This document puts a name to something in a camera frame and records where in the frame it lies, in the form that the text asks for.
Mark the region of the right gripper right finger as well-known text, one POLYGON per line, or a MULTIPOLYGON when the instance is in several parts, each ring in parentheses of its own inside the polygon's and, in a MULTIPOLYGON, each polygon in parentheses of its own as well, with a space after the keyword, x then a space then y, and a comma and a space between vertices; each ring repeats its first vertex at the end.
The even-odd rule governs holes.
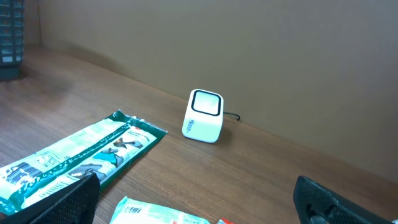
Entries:
POLYGON ((301 224, 393 224, 303 175, 293 200, 301 224))

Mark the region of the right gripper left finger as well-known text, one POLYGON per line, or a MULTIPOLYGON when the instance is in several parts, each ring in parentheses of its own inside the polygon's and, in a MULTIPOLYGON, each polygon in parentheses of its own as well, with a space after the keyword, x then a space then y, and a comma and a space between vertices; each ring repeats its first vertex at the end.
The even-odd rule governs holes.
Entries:
POLYGON ((91 174, 51 196, 1 218, 1 224, 92 224, 100 181, 91 174))

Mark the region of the teal packet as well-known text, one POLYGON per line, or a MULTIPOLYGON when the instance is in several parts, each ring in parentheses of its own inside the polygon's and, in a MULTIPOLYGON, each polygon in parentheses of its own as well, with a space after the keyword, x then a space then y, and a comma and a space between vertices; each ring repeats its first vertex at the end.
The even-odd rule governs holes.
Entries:
POLYGON ((110 224, 210 224, 208 220, 161 205, 124 197, 110 224))

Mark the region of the green 3M product package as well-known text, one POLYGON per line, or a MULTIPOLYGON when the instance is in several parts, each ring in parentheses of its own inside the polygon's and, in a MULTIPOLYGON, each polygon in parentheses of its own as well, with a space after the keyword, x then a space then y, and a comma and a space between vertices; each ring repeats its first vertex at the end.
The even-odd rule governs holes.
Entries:
POLYGON ((103 189, 166 133, 144 119, 117 110, 2 167, 1 213, 13 215, 92 174, 103 189))

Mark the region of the red stick sachet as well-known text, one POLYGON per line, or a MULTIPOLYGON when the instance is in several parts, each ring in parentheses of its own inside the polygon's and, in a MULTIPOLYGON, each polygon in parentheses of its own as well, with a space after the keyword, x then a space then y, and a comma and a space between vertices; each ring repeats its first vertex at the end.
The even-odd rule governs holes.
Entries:
POLYGON ((225 218, 220 218, 216 224, 234 224, 233 222, 225 219, 225 218))

